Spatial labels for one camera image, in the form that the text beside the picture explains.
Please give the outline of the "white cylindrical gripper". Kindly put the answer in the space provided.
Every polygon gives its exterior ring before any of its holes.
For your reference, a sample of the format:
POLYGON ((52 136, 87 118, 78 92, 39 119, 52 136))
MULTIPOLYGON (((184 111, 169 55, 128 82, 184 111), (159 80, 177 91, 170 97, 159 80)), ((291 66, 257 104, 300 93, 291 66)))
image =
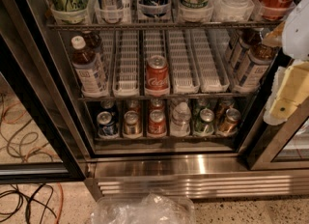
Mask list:
MULTIPOLYGON (((309 60, 309 0, 301 0, 287 19, 267 33, 262 44, 283 47, 283 52, 295 60, 309 60)), ((288 121, 296 109, 309 97, 309 62, 295 61, 279 67, 274 75, 267 100, 264 121, 278 126, 288 121)))

